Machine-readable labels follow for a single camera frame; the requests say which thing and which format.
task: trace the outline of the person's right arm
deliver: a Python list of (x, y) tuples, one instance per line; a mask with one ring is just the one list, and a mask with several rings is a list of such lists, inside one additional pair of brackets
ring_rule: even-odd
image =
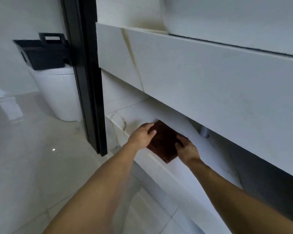
[(292, 221), (218, 175), (204, 164), (191, 141), (177, 138), (183, 144), (176, 143), (178, 157), (198, 179), (232, 233), (293, 234)]

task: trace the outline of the white trash can lid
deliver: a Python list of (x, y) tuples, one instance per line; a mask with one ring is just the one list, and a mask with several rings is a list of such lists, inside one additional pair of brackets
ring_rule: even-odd
[(74, 68), (67, 64), (65, 64), (65, 67), (63, 68), (48, 69), (48, 70), (33, 70), (31, 67), (29, 67), (29, 70), (34, 74), (40, 74), (40, 75), (74, 74)]

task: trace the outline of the glossy tile floor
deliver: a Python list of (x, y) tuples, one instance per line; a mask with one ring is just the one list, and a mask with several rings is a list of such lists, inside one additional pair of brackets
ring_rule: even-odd
[[(42, 233), (107, 158), (87, 142), (82, 122), (58, 120), (39, 92), (1, 98), (0, 234)], [(115, 233), (196, 233), (177, 206), (168, 206), (173, 210), (130, 175)]]

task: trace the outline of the white sink basin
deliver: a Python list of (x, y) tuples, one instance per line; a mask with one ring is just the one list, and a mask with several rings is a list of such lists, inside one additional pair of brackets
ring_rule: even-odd
[(167, 31), (293, 55), (293, 0), (160, 0)]

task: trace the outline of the black door frame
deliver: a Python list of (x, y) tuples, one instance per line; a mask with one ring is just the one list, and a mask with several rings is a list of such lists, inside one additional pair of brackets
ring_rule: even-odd
[(102, 75), (98, 62), (96, 0), (61, 0), (87, 140), (107, 154)]

